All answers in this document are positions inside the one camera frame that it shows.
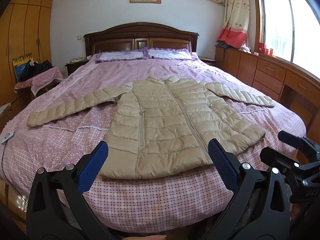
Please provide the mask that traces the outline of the beige quilted down jacket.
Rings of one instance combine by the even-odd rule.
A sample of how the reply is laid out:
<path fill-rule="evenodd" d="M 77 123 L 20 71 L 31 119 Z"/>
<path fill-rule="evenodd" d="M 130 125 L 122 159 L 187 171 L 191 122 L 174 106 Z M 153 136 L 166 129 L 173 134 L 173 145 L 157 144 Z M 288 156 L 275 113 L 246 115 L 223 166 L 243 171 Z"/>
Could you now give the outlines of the beige quilted down jacket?
<path fill-rule="evenodd" d="M 265 131 L 242 117 L 226 99 L 274 106 L 269 96 L 224 83 L 151 76 L 31 113 L 27 125 L 44 125 L 114 102 L 116 112 L 105 135 L 108 156 L 99 174 L 112 179 L 154 179 L 212 164 L 208 153 L 212 139 L 234 155 L 262 139 Z"/>

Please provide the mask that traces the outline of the wooden drawer cabinet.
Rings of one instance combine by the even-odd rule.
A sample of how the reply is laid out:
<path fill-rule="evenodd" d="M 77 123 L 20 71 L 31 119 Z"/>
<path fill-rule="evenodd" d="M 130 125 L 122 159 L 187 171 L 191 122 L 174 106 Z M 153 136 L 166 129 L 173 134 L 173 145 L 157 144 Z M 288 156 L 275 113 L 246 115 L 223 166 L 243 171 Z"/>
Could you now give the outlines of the wooden drawer cabinet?
<path fill-rule="evenodd" d="M 217 66 L 295 112 L 307 137 L 319 143 L 319 80 L 266 55 L 216 46 Z"/>

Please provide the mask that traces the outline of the pink floral bedspread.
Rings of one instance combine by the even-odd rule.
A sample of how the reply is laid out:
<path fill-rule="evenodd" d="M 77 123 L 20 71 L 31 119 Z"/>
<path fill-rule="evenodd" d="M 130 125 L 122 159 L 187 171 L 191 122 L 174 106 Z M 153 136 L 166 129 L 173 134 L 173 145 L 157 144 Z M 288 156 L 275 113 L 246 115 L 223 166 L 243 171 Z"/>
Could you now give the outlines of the pink floral bedspread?
<path fill-rule="evenodd" d="M 265 147 L 296 156 L 280 131 L 306 135 L 296 113 L 200 60 L 94 55 L 3 128 L 1 178 L 29 195 L 38 168 L 61 170 L 106 141 L 108 158 L 85 199 L 109 228 L 158 233 L 208 218 L 231 199 L 208 155 L 211 139 L 266 170 Z"/>

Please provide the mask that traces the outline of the red boxes on windowsill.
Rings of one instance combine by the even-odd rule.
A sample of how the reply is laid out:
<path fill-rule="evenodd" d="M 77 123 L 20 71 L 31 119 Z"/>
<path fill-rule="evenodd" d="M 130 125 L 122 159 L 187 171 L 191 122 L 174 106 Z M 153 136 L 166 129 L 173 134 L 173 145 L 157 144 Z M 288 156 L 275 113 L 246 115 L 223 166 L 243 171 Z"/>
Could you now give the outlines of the red boxes on windowsill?
<path fill-rule="evenodd" d="M 257 52 L 268 56 L 273 56 L 273 49 L 267 48 L 266 44 L 259 42 Z"/>

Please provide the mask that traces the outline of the dark wooden right nightstand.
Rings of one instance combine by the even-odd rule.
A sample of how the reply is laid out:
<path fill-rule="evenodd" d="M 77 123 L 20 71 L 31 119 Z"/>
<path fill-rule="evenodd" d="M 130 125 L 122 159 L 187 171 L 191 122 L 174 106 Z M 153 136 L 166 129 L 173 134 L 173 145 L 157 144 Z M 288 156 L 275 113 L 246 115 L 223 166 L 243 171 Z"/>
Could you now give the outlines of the dark wooden right nightstand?
<path fill-rule="evenodd" d="M 209 66 L 214 66 L 217 67 L 217 61 L 208 57 L 202 57 L 200 56 L 199 59 L 204 62 L 205 64 L 209 65 Z"/>

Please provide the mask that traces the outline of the dark wooden nightstand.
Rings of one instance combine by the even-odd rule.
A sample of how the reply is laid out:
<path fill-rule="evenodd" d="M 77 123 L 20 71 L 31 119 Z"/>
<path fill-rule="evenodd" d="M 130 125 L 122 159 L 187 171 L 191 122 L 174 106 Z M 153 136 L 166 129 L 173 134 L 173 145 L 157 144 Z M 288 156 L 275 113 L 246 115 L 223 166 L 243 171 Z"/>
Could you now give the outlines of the dark wooden nightstand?
<path fill-rule="evenodd" d="M 73 62 L 73 63 L 67 63 L 66 64 L 66 68 L 67 68 L 68 76 L 70 76 L 72 73 L 74 73 L 81 66 L 85 65 L 87 62 L 88 62 L 88 60 L 83 60 L 83 61 Z"/>
<path fill-rule="evenodd" d="M 217 61 L 208 57 L 202 57 L 200 56 L 199 59 L 204 62 L 205 64 L 209 65 L 209 66 L 214 66 L 217 67 Z"/>

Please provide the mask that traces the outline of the chair with pink cover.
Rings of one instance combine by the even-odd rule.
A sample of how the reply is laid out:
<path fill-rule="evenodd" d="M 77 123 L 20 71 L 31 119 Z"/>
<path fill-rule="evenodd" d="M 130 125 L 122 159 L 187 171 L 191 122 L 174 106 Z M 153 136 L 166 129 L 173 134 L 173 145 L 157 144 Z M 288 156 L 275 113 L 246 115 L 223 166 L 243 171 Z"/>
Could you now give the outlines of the chair with pink cover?
<path fill-rule="evenodd" d="M 14 93 L 17 94 L 20 89 L 29 88 L 31 94 L 36 97 L 37 93 L 51 84 L 53 81 L 63 81 L 63 75 L 57 67 L 50 68 L 49 70 L 42 72 L 27 81 L 18 82 L 14 87 Z"/>

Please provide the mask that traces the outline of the right purple ruffled pillow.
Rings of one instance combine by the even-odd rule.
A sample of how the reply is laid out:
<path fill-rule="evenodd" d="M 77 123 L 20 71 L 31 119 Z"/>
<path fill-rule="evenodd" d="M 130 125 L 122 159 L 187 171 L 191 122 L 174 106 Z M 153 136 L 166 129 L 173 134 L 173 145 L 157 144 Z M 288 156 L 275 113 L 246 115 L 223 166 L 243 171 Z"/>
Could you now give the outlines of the right purple ruffled pillow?
<path fill-rule="evenodd" d="M 165 48 L 143 48 L 145 57 L 159 60 L 197 61 L 197 54 L 191 53 L 187 49 L 165 49 Z"/>

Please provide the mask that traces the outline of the purple ruffled pillow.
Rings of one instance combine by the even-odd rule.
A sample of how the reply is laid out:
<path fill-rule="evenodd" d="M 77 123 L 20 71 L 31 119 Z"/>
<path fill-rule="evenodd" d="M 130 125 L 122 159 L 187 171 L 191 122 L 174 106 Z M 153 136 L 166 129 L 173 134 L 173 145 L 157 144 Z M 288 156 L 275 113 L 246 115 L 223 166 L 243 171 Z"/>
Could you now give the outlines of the purple ruffled pillow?
<path fill-rule="evenodd" d="M 159 60 L 197 61 L 197 54 L 191 53 L 187 49 L 165 49 L 165 48 L 143 48 L 145 57 Z"/>
<path fill-rule="evenodd" d="M 144 52 L 141 50 L 129 51 L 111 51 L 99 53 L 96 63 L 112 62 L 112 61 L 130 61 L 130 60 L 144 60 L 148 59 Z"/>

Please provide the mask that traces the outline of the black bag on chair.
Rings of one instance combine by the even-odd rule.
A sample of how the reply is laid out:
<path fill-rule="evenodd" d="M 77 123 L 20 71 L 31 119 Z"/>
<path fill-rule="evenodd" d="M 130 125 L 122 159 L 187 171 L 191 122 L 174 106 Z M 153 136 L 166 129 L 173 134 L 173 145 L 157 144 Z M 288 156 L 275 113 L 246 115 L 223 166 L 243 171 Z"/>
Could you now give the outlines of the black bag on chair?
<path fill-rule="evenodd" d="M 52 67 L 53 67 L 52 64 L 48 60 L 44 61 L 43 63 L 37 63 L 35 61 L 29 60 L 26 66 L 24 67 L 22 74 L 19 77 L 19 81 L 20 82 L 27 81 L 32 77 L 35 77 L 43 72 L 46 72 Z"/>

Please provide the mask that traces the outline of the cream and red curtain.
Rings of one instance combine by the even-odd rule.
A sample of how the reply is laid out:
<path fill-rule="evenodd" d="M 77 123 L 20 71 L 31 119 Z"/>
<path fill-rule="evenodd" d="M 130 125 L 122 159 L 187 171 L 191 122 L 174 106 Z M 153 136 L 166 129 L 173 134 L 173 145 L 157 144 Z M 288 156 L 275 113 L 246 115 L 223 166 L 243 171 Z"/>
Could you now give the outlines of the cream and red curtain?
<path fill-rule="evenodd" d="M 223 26 L 217 42 L 239 49 L 246 44 L 249 25 L 249 0 L 225 0 Z"/>

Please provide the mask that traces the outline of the blue yellow poster board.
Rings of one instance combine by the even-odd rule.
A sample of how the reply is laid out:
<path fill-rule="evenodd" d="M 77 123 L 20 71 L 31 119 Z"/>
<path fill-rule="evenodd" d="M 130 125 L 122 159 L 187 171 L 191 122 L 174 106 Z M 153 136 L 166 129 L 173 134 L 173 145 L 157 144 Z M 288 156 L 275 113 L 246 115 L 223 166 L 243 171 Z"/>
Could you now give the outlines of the blue yellow poster board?
<path fill-rule="evenodd" d="M 32 53 L 28 53 L 12 59 L 13 69 L 17 82 L 20 82 L 21 75 L 29 61 L 33 61 Z"/>

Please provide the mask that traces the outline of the left purple ruffled pillow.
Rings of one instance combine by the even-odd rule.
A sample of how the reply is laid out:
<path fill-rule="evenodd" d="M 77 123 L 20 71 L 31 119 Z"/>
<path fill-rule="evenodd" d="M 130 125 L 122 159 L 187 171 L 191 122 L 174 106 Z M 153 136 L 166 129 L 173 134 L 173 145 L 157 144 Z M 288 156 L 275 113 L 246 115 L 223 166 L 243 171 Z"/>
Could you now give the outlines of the left purple ruffled pillow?
<path fill-rule="evenodd" d="M 112 62 L 112 61 L 130 61 L 130 60 L 144 60 L 148 59 L 144 52 L 141 50 L 129 51 L 111 51 L 99 53 L 96 63 Z"/>

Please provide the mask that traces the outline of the orange wooden wardrobe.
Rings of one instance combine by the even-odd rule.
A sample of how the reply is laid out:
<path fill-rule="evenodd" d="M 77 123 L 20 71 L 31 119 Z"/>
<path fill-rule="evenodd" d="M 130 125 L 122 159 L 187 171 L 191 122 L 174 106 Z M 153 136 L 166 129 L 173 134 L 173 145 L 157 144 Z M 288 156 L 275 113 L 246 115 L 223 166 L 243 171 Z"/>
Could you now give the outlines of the orange wooden wardrobe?
<path fill-rule="evenodd" d="M 53 0 L 5 0 L 1 6 L 1 103 L 20 96 L 13 59 L 31 54 L 37 62 L 51 60 L 50 18 Z"/>

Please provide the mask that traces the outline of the dark wooden headboard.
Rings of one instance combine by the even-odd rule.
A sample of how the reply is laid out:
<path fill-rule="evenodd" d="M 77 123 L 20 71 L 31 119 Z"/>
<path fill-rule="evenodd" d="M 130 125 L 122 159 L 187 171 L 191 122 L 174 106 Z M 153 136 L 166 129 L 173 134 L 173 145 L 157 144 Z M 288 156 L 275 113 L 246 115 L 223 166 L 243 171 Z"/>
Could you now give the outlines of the dark wooden headboard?
<path fill-rule="evenodd" d="M 199 34 L 159 23 L 133 22 L 86 34 L 87 56 L 106 51 L 139 50 L 145 47 L 197 50 Z"/>

